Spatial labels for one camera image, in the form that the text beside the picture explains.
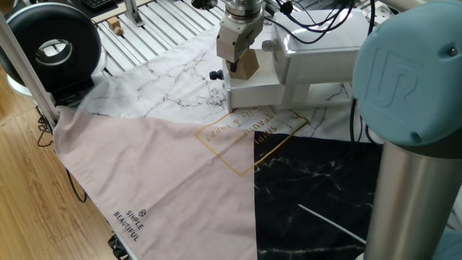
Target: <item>black cable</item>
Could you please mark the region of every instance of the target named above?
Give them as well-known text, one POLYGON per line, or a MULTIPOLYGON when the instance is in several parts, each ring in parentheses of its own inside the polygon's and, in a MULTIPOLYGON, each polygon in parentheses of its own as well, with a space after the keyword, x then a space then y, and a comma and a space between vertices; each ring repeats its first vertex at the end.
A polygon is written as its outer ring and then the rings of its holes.
MULTIPOLYGON (((282 8, 281 0, 276 0, 276 2, 277 2, 278 5, 282 8)), ((321 25, 325 24, 326 22, 332 20, 334 17, 338 16, 338 15, 340 14, 340 12, 344 9, 344 7, 346 7, 346 5, 342 6, 342 8, 340 8, 340 10, 339 10, 337 13, 335 13, 335 15, 333 15, 332 17, 330 17, 331 14, 332 14, 332 13, 334 12, 334 10, 335 10, 335 9, 332 9, 332 10, 329 12, 329 14, 327 15, 327 17, 324 19, 324 21, 322 21, 322 22, 317 22, 317 23, 316 23, 316 22, 314 21, 314 19, 311 17, 311 15, 308 13, 307 9, 306 9, 305 7, 303 7, 303 5, 301 5, 301 4, 300 4, 299 2, 297 2, 297 1, 294 1, 294 2, 298 3, 298 4, 300 5, 300 7, 302 7, 303 11, 305 11, 305 12, 308 14, 308 16, 310 16, 311 20, 314 22, 314 24, 312 24, 312 25, 306 25, 307 27, 321 26, 321 25)))
MULTIPOLYGON (((370 33, 374 30, 374 23, 375 23, 375 0, 370 0, 370 20, 369 20, 369 29, 367 30, 367 35, 370 35, 370 33)), ((353 97, 352 101, 352 106, 350 108, 350 114, 349 114, 349 138, 350 142, 352 143, 352 146, 354 148, 354 110, 356 108, 356 99, 353 97)), ((369 139, 370 142, 373 144, 379 145, 377 142, 375 142, 372 138, 370 138, 369 135, 369 126, 366 124, 366 136, 369 139)))
POLYGON ((313 43, 319 41, 319 40, 327 33, 327 32, 325 32, 325 33, 319 35, 319 37, 316 38, 315 40, 312 40, 312 41, 310 41, 310 42, 306 42, 306 41, 304 41, 304 40, 298 38, 297 36, 295 36, 295 34, 293 34, 292 31, 290 31, 289 29, 287 29, 284 25, 281 25, 280 23, 275 22, 275 21, 273 21, 272 19, 269 19, 268 17, 265 17, 265 19, 268 20, 268 21, 270 21, 270 22, 272 22, 272 23, 274 23, 275 25, 279 26, 280 28, 282 28, 283 30, 285 30, 288 34, 290 34, 290 36, 292 36, 295 40, 298 40, 299 42, 301 42, 301 43, 303 43, 303 44, 313 44, 313 43))
POLYGON ((359 116, 359 119, 360 119, 360 121, 361 121, 361 131, 359 131, 358 142, 361 142, 361 137, 362 137, 362 116, 359 116))
POLYGON ((371 143, 373 143, 373 144, 375 144, 375 145, 377 145, 377 146, 379 146, 379 147, 382 147, 381 144, 379 144, 379 143, 377 143, 376 141, 374 141, 374 139, 370 136, 370 134, 369 134, 369 126, 368 126, 368 125, 366 125, 365 132, 366 132, 366 137, 367 137, 367 139, 369 140, 369 142, 371 142, 371 143))
POLYGON ((45 133, 50 133, 51 134, 51 132, 49 130, 50 127, 48 126, 48 121, 46 120, 44 115, 41 115, 40 118, 38 119, 37 123, 38 123, 38 130, 42 132, 42 134, 40 134, 40 137, 38 137, 37 145, 39 147, 49 147, 50 145, 53 144, 53 141, 50 141, 50 143, 48 143, 48 144, 40 144, 40 141, 42 140, 43 135, 45 133))
POLYGON ((312 33, 327 33, 327 32, 330 32, 332 30, 335 30, 336 28, 340 27, 342 24, 344 24, 346 22, 346 20, 348 19, 350 13, 352 12, 353 10, 353 6, 354 6, 354 2, 352 0, 350 0, 350 6, 349 6, 349 9, 348 9, 348 12, 345 16, 345 18, 340 21, 337 25, 334 25, 332 26, 333 23, 335 23, 335 20, 336 18, 340 15, 340 13, 345 9, 346 5, 344 4, 340 9, 339 11, 334 15, 334 20, 332 21, 332 23, 330 24, 330 26, 325 29, 325 30, 316 30, 316 29, 311 29, 310 27, 312 27, 313 25, 304 25, 303 23, 301 22, 298 22, 298 20, 296 20, 291 14, 286 14, 287 18, 289 18, 289 20, 293 21, 295 24, 297 24, 298 26, 300 26, 301 28, 304 28, 312 33))
POLYGON ((66 173, 67 173, 67 177, 69 178, 69 182, 71 183, 72 191, 74 191, 75 197, 77 197, 79 202, 85 203, 88 198, 87 192, 84 191, 84 198, 83 199, 80 198, 79 194, 77 193, 77 190, 75 189, 74 182, 72 181, 71 173, 69 172, 69 170, 67 170, 67 168, 66 168, 66 173))
POLYGON ((308 16, 310 17, 311 21, 313 21, 313 24, 316 23, 315 20, 311 17, 311 14, 303 7, 303 5, 302 5, 301 3, 297 2, 297 1, 293 1, 293 0, 292 0, 292 1, 289 1, 289 2, 298 4, 298 6, 299 6, 300 8, 302 8, 302 10, 305 11, 306 14, 308 14, 308 16))
POLYGON ((374 30, 375 23, 375 0, 370 0, 370 20, 369 20, 369 30, 367 35, 369 35, 374 30))
POLYGON ((353 97, 352 106, 349 111, 349 140, 354 149, 354 109, 356 108, 356 99, 353 97))

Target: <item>black keyboard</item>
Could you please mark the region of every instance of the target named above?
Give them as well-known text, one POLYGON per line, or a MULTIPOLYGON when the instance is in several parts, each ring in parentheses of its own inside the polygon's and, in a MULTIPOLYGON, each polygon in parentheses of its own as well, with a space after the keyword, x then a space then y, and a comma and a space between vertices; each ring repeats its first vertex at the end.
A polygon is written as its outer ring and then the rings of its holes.
POLYGON ((100 10, 111 3, 112 0, 82 0, 82 3, 91 10, 100 10))

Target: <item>pink cloth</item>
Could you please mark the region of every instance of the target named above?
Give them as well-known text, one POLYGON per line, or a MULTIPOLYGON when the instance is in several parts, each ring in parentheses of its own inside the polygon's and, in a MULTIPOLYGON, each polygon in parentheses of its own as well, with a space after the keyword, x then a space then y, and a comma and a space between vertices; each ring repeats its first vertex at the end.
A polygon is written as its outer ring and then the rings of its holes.
MULTIPOLYGON (((58 107, 56 153, 139 259, 257 259, 253 171, 237 175, 196 137, 203 126, 58 107)), ((253 135, 215 152, 253 164, 253 135)))

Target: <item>wooden floor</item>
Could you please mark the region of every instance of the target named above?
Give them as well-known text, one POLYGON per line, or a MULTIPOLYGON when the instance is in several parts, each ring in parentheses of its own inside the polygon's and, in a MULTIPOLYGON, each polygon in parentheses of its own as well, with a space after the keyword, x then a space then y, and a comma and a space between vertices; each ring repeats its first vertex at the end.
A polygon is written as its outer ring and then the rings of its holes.
POLYGON ((0 259, 115 259, 104 217, 77 201, 53 145, 37 146, 38 119, 0 67, 0 259))

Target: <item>black marble pattern cloth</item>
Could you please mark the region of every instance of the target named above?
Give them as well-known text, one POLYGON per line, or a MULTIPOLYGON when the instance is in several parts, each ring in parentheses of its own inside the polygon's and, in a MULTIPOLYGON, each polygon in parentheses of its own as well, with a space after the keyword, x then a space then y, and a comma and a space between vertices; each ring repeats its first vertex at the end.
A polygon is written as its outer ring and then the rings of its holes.
MULTIPOLYGON (((266 136, 254 160, 286 137, 266 136)), ((355 260, 364 243, 298 204, 366 240, 380 156, 374 144, 353 151, 350 142, 293 136, 255 166, 258 260, 355 260)))

